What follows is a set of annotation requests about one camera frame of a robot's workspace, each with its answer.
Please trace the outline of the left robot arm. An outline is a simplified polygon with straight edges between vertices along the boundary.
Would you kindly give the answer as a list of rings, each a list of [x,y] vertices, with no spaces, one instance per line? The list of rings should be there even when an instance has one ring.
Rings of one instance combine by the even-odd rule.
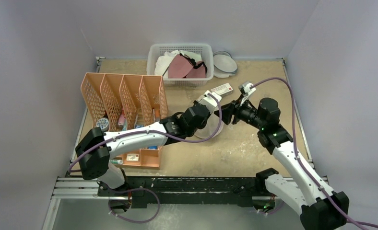
[[[99,179],[117,196],[128,192],[129,183],[125,173],[117,168],[111,160],[125,153],[150,146],[166,146],[178,142],[196,143],[190,137],[199,129],[206,127],[214,111],[221,111],[221,96],[207,91],[193,106],[184,112],[177,112],[158,122],[141,128],[104,132],[99,127],[90,129],[75,148],[79,172],[84,180]]]

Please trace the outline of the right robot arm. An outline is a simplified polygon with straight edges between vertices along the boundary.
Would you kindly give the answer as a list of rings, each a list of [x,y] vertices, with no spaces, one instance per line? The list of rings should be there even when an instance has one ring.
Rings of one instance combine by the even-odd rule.
[[[291,207],[306,230],[334,230],[347,223],[349,198],[335,192],[300,155],[295,141],[280,124],[278,102],[263,98],[258,107],[240,99],[215,112],[225,124],[243,121],[258,129],[260,144],[286,168],[295,185],[287,182],[273,168],[256,174],[255,189],[261,195],[272,193]]]

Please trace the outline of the white mesh laundry bag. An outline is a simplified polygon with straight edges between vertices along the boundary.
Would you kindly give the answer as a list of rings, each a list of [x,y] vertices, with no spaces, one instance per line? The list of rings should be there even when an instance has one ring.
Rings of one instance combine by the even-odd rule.
[[[203,129],[198,129],[196,132],[195,132],[195,136],[198,137],[198,138],[201,138],[201,139],[205,139],[205,138],[208,138],[218,127],[218,123],[219,123],[219,116],[218,115],[215,115],[215,114],[212,114],[208,121],[207,121],[207,124],[205,126],[205,128]]]

